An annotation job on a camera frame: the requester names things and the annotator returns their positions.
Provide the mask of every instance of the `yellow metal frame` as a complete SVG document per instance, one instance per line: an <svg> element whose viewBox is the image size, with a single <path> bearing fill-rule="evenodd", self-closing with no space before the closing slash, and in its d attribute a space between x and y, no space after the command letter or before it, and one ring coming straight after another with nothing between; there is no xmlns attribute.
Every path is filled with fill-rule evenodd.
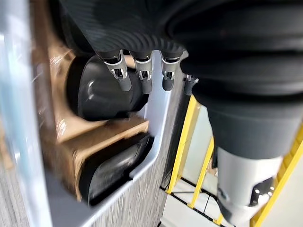
<svg viewBox="0 0 303 227"><path fill-rule="evenodd" d="M203 180L205 178L205 174L206 174L206 171L207 171L207 166L208 166L208 163L209 163L209 161L212 157L213 151L214 151L214 137L212 137L210 139L210 143L209 143L209 146L208 146L208 149L207 149L207 153L205 155L204 162L203 162L203 165L202 165L202 168L201 168L200 176L199 176L196 188L195 188L195 193L194 193L193 200L191 201L190 204L188 204L188 206L191 209L193 209L195 207L195 203L196 203L196 201L198 199L198 196L200 194L202 184L203 184Z"/></svg>
<svg viewBox="0 0 303 227"><path fill-rule="evenodd" d="M200 106L201 105L196 101L194 96L191 96L189 100L183 128L182 128L182 133L177 149L174 167L171 174L169 188L168 190L166 190L166 193L168 194L172 193L172 190L174 189L177 181L182 176L183 168L188 154L189 145L199 115Z"/></svg>
<svg viewBox="0 0 303 227"><path fill-rule="evenodd" d="M221 213L217 220L213 220L213 222L218 226L221 225L222 221L223 221L223 215Z"/></svg>
<svg viewBox="0 0 303 227"><path fill-rule="evenodd" d="M300 158L303 155L303 125L297 134L297 137L293 143L293 147L290 150L289 154L285 156L283 163L281 165L280 171L277 174L276 179L276 188L275 191L268 201L268 203L264 206L262 210L260 210L251 220L250 227L260 227L267 217L269 211L273 207L277 198L279 197L281 191L283 190L288 178L292 174L294 168L298 164Z"/></svg>

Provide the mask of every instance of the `white wall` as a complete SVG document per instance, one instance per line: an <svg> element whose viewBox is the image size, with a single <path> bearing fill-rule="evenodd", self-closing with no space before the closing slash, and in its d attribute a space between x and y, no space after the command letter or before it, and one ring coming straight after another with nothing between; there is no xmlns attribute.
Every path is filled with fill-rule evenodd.
<svg viewBox="0 0 303 227"><path fill-rule="evenodd" d="M303 157L289 177L262 227L302 227Z"/></svg>
<svg viewBox="0 0 303 227"><path fill-rule="evenodd" d="M212 133L207 109L201 106L183 170L183 177L193 183L198 181Z"/></svg>

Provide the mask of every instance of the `black curved panel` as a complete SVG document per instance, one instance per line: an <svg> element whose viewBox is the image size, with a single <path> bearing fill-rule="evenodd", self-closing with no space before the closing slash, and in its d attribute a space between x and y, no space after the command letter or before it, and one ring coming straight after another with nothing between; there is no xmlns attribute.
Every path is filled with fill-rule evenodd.
<svg viewBox="0 0 303 227"><path fill-rule="evenodd" d="M79 180L83 199L94 206L132 180L129 173L135 169L152 148L153 138L140 133L120 140L91 155L85 160Z"/></svg>
<svg viewBox="0 0 303 227"><path fill-rule="evenodd" d="M129 117L147 102L136 72L128 71L132 88L124 92L97 56L76 58L67 79L67 99L75 114L87 121Z"/></svg>

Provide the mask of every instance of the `silver metal frame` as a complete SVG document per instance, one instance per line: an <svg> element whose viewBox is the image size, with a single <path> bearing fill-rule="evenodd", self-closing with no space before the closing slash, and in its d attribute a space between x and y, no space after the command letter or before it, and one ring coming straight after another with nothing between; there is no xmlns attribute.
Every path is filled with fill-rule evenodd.
<svg viewBox="0 0 303 227"><path fill-rule="evenodd" d="M0 1L0 110L31 227L51 227L31 65L29 2Z"/></svg>

